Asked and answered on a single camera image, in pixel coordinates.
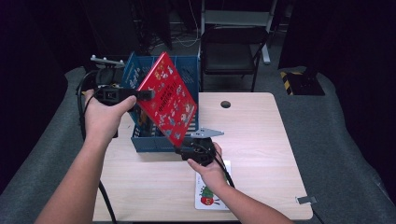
book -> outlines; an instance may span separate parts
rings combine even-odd
[[[128,62],[125,64],[120,86],[125,89],[136,90],[144,80],[145,76],[146,74],[143,72],[137,55],[133,51],[129,56]],[[134,133],[136,133],[138,137],[152,136],[153,122],[139,105],[135,105],[134,108],[129,111],[129,114],[134,121]]]
[[[152,65],[138,90],[154,91],[153,99],[137,103],[167,139],[180,147],[197,104],[166,52]]]
[[[228,173],[231,175],[231,162],[224,161]],[[224,202],[208,188],[201,178],[195,175],[195,209],[202,210],[230,210]]]

forearm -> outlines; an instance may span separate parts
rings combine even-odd
[[[230,186],[214,193],[227,205],[233,214],[244,224],[251,223],[292,223],[274,208],[260,203]]]
[[[91,223],[106,143],[85,141],[37,223]]]

light wood surface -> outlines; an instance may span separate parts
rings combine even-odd
[[[230,108],[220,103],[228,101]],[[235,187],[293,220],[313,216],[289,139],[271,93],[200,92],[201,127],[224,131],[213,141],[231,161]],[[194,208],[195,172],[175,153],[136,153],[134,124],[122,117],[105,158],[102,182],[119,221],[236,220],[228,211]],[[93,220],[111,220],[98,191]]]

black curtain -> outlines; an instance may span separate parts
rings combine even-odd
[[[1,1],[0,21],[3,192],[62,102],[64,74],[90,69],[97,47],[78,0]]]
[[[396,2],[296,1],[278,68],[328,77],[346,128],[396,203]]]

red book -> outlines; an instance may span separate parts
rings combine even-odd
[[[137,103],[169,141],[180,147],[197,104],[166,52],[152,65],[138,90],[154,91],[153,99]]]

